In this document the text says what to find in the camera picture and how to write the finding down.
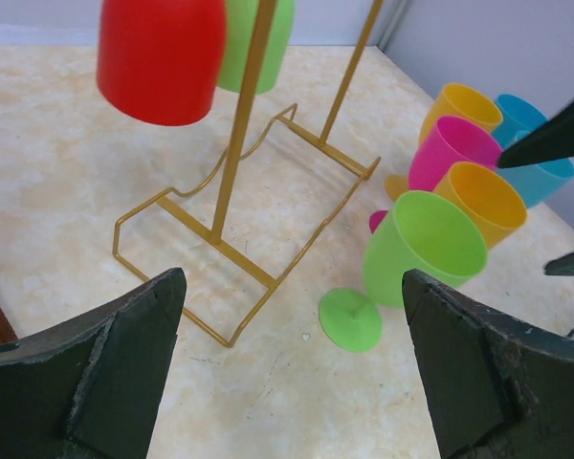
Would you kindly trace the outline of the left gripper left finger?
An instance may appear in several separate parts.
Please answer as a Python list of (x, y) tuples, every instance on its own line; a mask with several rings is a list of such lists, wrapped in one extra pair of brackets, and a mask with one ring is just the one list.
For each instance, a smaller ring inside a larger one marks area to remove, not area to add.
[(172, 268), (0, 344), (0, 458), (145, 458), (186, 291)]

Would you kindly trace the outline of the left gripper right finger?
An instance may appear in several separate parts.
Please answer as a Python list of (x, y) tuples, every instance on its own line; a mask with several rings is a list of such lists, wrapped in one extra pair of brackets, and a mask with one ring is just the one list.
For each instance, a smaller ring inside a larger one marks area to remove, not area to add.
[(410, 270), (402, 293), (443, 458), (574, 458), (574, 339)]

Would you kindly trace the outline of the light blue wine glass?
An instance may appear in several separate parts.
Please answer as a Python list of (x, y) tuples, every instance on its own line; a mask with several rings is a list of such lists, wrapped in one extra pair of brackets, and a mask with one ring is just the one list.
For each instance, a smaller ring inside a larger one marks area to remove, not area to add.
[(574, 164), (570, 159), (558, 159), (540, 164), (499, 168), (497, 174), (517, 191), (527, 208), (532, 208), (574, 177)]

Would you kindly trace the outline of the orange wine glass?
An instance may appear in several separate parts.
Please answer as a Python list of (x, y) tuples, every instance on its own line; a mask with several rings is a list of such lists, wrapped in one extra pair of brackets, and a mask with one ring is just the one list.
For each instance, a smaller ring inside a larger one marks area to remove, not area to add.
[(454, 203), (471, 218), (488, 250), (520, 229), (527, 219), (527, 208), (518, 192), (496, 172), (481, 164), (452, 164), (433, 192)]
[(434, 122), (446, 115), (469, 120), (490, 135), (502, 122), (501, 112), (491, 99), (464, 84), (448, 83), (441, 89), (424, 119), (418, 146), (427, 137)]

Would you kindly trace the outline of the magenta wine glass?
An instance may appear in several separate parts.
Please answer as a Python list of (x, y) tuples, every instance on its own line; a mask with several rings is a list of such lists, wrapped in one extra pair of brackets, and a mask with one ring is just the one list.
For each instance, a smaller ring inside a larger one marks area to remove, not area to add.
[(501, 152), (499, 143), (477, 124), (458, 116), (442, 116), (418, 146), (408, 174), (386, 177), (385, 192), (391, 201), (396, 201), (408, 190), (433, 191), (458, 162), (495, 170)]

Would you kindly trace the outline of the red wine glass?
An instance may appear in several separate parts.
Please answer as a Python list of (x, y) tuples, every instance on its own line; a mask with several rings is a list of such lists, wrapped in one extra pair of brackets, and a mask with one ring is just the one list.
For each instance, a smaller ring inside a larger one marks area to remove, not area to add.
[(193, 124), (210, 111), (226, 33), (221, 1), (105, 1), (99, 21), (99, 90), (136, 120)]

